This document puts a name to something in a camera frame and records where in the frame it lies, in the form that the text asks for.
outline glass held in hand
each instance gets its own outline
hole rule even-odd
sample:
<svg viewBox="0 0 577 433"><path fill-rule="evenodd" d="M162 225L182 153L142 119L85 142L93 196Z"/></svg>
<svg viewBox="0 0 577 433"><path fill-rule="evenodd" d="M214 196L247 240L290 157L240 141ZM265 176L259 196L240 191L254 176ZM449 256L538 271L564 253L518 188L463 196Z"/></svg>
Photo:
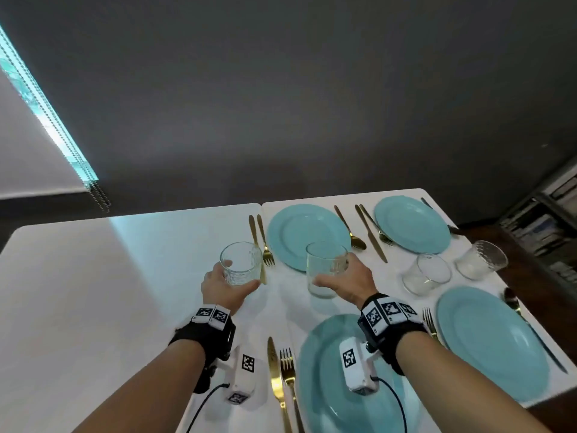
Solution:
<svg viewBox="0 0 577 433"><path fill-rule="evenodd" d="M253 243L239 241L224 248L220 253L220 264L224 267L227 282L239 286L260 278L263 253Z"/></svg>
<svg viewBox="0 0 577 433"><path fill-rule="evenodd" d="M492 272L507 267L505 253L493 243L479 240L465 254L455 260L455 267L466 278L482 279Z"/></svg>
<svg viewBox="0 0 577 433"><path fill-rule="evenodd" d="M307 286L311 294L322 298L333 298L335 291L313 284L320 274L339 275L347 268L347 249L338 243L317 241L307 246Z"/></svg>
<svg viewBox="0 0 577 433"><path fill-rule="evenodd" d="M438 255L422 253L401 276L411 293L424 296L441 284L451 281L451 267Z"/></svg>

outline dark wooden floor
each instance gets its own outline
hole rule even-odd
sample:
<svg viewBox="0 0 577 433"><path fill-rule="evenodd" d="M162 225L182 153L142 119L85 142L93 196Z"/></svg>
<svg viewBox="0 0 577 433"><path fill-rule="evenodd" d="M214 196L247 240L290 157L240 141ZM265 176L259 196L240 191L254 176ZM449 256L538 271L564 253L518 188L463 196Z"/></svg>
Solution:
<svg viewBox="0 0 577 433"><path fill-rule="evenodd" d="M487 240L507 254L509 266L499 271L523 304L559 346L577 363L577 304L550 280L513 240L496 226L467 230L469 240ZM554 433L577 431L577 390L531 407L530 412Z"/></svg>

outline person's left hand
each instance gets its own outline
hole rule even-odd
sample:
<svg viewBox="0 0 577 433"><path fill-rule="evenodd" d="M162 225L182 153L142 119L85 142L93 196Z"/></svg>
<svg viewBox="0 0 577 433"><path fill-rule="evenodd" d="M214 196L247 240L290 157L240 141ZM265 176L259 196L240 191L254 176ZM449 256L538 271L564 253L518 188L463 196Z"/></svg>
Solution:
<svg viewBox="0 0 577 433"><path fill-rule="evenodd" d="M216 304L230 310L230 315L238 311L245 298L258 289L260 281L254 279L240 286L231 286L224 278L224 267L220 262L212 268L212 272L206 272L204 281L200 284L203 292L204 304Z"/></svg>

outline dark gray wall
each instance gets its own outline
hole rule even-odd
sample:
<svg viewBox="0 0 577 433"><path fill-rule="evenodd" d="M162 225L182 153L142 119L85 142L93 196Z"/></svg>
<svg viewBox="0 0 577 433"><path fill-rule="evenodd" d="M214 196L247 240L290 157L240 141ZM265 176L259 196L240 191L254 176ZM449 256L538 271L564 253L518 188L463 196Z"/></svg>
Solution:
<svg viewBox="0 0 577 433"><path fill-rule="evenodd" d="M427 189L498 216L577 153L576 0L0 0L112 213Z"/></svg>

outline teal plate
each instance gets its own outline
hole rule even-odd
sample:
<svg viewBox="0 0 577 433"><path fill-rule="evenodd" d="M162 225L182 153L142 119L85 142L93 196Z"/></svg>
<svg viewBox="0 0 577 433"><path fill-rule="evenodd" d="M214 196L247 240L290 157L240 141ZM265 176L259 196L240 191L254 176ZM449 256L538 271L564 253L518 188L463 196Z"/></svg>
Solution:
<svg viewBox="0 0 577 433"><path fill-rule="evenodd" d="M382 383L366 397L347 389L340 362L339 344L356 336L364 339L358 316L337 315L319 324L302 345L298 358L298 405L312 433L403 432L399 403ZM393 389L403 404L408 431L417 429L421 401L405 377L397 375L382 359L374 362L377 374Z"/></svg>
<svg viewBox="0 0 577 433"><path fill-rule="evenodd" d="M291 205L278 211L267 231L270 250L293 269L307 270L307 245L333 241L351 250L351 236L340 218L317 205Z"/></svg>
<svg viewBox="0 0 577 433"><path fill-rule="evenodd" d="M419 200L391 196L374 208L377 223L391 240L416 253L441 253L451 244L443 218Z"/></svg>
<svg viewBox="0 0 577 433"><path fill-rule="evenodd" d="M527 323L496 296L457 287L437 302L447 346L513 399L539 397L549 381L545 352Z"/></svg>

